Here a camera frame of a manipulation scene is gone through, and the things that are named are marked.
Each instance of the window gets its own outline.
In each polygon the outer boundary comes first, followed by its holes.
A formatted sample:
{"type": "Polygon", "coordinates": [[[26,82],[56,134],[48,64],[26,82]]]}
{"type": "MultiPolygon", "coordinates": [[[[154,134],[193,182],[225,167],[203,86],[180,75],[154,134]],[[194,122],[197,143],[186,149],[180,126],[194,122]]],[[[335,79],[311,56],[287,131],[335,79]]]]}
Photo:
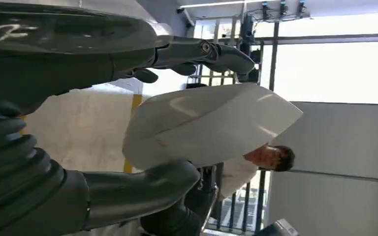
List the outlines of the window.
{"type": "Polygon", "coordinates": [[[215,33],[215,20],[196,21],[194,38],[213,39],[215,33]]]}
{"type": "Polygon", "coordinates": [[[378,33],[378,13],[315,17],[282,22],[279,36],[317,36],[378,33]]]}
{"type": "Polygon", "coordinates": [[[378,104],[378,42],[280,45],[277,59],[287,100],[378,104]]]}
{"type": "MultiPolygon", "coordinates": [[[[260,46],[252,46],[252,50],[260,49],[260,46]]],[[[260,86],[264,88],[269,88],[270,85],[270,66],[272,62],[272,46],[265,45],[263,49],[263,62],[262,62],[262,72],[261,72],[261,82],[260,86]]]]}
{"type": "Polygon", "coordinates": [[[258,37],[273,37],[275,23],[261,22],[255,26],[256,38],[258,37]]]}

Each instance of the gray robotic arm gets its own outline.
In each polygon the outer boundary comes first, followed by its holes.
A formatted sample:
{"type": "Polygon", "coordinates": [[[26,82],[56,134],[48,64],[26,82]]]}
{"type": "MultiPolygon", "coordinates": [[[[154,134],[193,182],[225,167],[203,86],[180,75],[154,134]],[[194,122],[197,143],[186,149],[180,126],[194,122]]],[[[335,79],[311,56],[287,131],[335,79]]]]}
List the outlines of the gray robotic arm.
{"type": "Polygon", "coordinates": [[[0,3],[0,236],[59,236],[138,218],[173,205],[198,181],[185,160],[131,175],[66,170],[33,136],[19,134],[19,116],[71,89],[133,76],[150,81],[147,68],[187,74],[199,63],[238,73],[253,67],[236,49],[199,39],[157,44],[162,36],[151,32],[135,46],[141,29],[149,25],[129,17],[0,3]],[[103,47],[89,52],[84,45],[103,47]]]}

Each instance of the wall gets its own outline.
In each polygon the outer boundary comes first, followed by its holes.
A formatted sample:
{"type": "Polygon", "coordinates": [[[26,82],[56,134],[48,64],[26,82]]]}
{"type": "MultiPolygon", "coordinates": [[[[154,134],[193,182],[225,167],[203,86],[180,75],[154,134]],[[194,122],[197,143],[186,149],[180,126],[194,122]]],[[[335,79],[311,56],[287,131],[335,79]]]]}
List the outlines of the wall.
{"type": "Polygon", "coordinates": [[[275,143],[294,149],[299,173],[273,175],[268,222],[285,218],[303,236],[378,235],[378,105],[295,105],[304,116],[275,143]]]}
{"type": "Polygon", "coordinates": [[[137,0],[160,23],[168,24],[175,36],[186,36],[188,21],[184,14],[177,14],[180,4],[176,0],[137,0]]]}

